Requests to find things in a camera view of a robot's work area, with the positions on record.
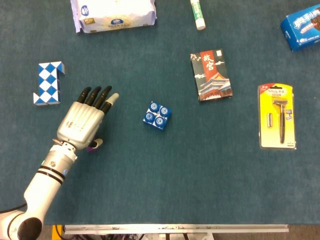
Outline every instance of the razor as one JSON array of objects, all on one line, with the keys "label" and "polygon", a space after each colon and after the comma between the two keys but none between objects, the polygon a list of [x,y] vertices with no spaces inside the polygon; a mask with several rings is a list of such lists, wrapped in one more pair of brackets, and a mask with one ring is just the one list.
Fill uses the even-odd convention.
[{"label": "razor", "polygon": [[272,103],[280,107],[280,143],[283,144],[285,142],[285,108],[288,101],[274,99]]}]

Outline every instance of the razor package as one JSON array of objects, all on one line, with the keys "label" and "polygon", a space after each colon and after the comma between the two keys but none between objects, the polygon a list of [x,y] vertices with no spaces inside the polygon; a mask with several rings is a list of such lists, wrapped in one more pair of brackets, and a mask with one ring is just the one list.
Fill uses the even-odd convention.
[{"label": "razor package", "polygon": [[293,87],[267,83],[258,87],[261,148],[297,149]]}]

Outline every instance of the tissue package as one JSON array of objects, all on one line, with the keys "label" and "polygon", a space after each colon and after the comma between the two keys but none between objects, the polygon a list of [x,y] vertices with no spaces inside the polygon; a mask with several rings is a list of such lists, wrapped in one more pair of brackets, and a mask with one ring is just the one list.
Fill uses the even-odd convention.
[{"label": "tissue package", "polygon": [[155,0],[70,0],[76,32],[95,33],[154,25]]}]

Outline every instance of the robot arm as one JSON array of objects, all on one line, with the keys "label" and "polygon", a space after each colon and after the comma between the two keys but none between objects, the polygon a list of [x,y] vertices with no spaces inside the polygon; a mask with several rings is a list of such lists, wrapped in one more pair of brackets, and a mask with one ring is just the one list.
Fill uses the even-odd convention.
[{"label": "robot arm", "polygon": [[76,150],[91,143],[103,117],[119,97],[114,93],[105,100],[111,90],[108,86],[94,104],[100,89],[95,88],[87,98],[91,88],[85,88],[70,107],[57,131],[58,144],[52,146],[24,192],[26,212],[14,210],[0,214],[0,240],[35,240],[39,237],[45,215],[77,159]]}]

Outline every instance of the blue block with white circles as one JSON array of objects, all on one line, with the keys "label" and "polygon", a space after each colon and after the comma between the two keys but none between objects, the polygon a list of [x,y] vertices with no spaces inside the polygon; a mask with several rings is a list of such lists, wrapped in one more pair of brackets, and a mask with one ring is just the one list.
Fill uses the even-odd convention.
[{"label": "blue block with white circles", "polygon": [[152,101],[142,121],[147,125],[163,131],[170,118],[171,112],[170,108]]},{"label": "blue block with white circles", "polygon": [[61,61],[39,63],[38,94],[33,93],[33,103],[37,106],[59,104],[59,75],[65,74],[65,65]]}]

